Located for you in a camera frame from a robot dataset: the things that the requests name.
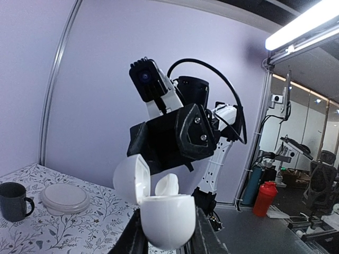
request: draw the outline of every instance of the desk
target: desk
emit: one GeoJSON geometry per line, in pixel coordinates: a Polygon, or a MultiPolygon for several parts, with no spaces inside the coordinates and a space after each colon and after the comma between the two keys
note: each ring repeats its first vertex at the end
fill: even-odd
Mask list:
{"type": "MultiPolygon", "coordinates": [[[[0,177],[0,183],[17,182],[25,186],[34,200],[32,215],[9,222],[0,215],[0,253],[107,253],[118,240],[133,215],[135,205],[121,199],[115,190],[61,174],[41,165],[30,165],[0,177]],[[81,213],[51,216],[40,201],[40,192],[51,184],[79,186],[90,198],[90,207],[81,213]]],[[[149,253],[160,251],[153,246],[149,253]]]]}
{"type": "Polygon", "coordinates": [[[244,208],[239,213],[233,207],[219,206],[216,211],[224,226],[217,236],[230,253],[314,253],[287,228],[283,220],[257,217],[250,208],[244,208]]]}

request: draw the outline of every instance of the gray mug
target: gray mug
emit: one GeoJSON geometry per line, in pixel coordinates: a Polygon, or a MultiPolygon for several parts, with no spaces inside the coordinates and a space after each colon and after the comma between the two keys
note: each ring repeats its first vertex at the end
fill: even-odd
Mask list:
{"type": "Polygon", "coordinates": [[[26,189],[18,183],[0,184],[0,207],[4,219],[16,222],[23,220],[34,211],[34,202],[26,197],[26,189]],[[27,204],[31,204],[31,211],[26,213],[27,204]]]}

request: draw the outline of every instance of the ceiling light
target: ceiling light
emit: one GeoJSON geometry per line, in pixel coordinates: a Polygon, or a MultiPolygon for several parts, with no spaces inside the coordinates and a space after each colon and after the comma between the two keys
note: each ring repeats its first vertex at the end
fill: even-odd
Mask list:
{"type": "Polygon", "coordinates": [[[328,101],[328,98],[326,98],[326,97],[324,97],[324,96],[322,96],[322,95],[320,95],[320,94],[318,94],[316,92],[310,91],[310,93],[315,95],[316,97],[322,99],[323,101],[326,101],[326,102],[328,101]]]}
{"type": "Polygon", "coordinates": [[[299,46],[298,48],[295,48],[293,52],[297,52],[299,50],[302,50],[302,49],[305,49],[315,43],[318,43],[318,42],[321,42],[327,38],[330,38],[332,36],[335,36],[339,33],[339,28],[338,27],[335,27],[333,28],[331,31],[321,35],[321,36],[318,36],[316,38],[314,38],[313,40],[307,42],[307,43],[303,43],[301,46],[299,46]]]}
{"type": "Polygon", "coordinates": [[[267,38],[265,47],[275,50],[339,15],[338,0],[322,0],[267,38]]]}

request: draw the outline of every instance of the lavender wall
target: lavender wall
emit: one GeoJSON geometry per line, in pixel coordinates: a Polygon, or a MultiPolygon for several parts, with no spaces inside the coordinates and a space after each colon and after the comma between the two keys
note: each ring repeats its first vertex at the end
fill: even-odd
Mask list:
{"type": "Polygon", "coordinates": [[[0,0],[0,175],[37,162],[46,85],[73,0],[0,0]]]}
{"type": "MultiPolygon", "coordinates": [[[[221,70],[242,99],[251,143],[259,111],[267,33],[190,8],[146,0],[84,1],[72,29],[52,103],[47,166],[112,186],[116,165],[126,156],[129,128],[148,119],[146,105],[129,78],[130,63],[144,56],[164,71],[191,57],[221,70]]],[[[211,71],[184,64],[172,74],[210,82],[209,107],[234,103],[211,71]]],[[[219,179],[217,199],[232,202],[250,145],[234,145],[219,179]]],[[[199,182],[203,163],[192,173],[176,168],[181,192],[199,182]]]]}

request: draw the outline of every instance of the red shaker bottle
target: red shaker bottle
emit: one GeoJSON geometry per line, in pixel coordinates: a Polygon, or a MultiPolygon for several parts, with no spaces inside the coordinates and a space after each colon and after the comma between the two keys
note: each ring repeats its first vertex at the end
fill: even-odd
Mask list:
{"type": "Polygon", "coordinates": [[[259,188],[259,194],[256,198],[253,213],[259,217],[266,216],[266,213],[272,204],[274,197],[278,193],[275,182],[265,182],[259,188]]]}

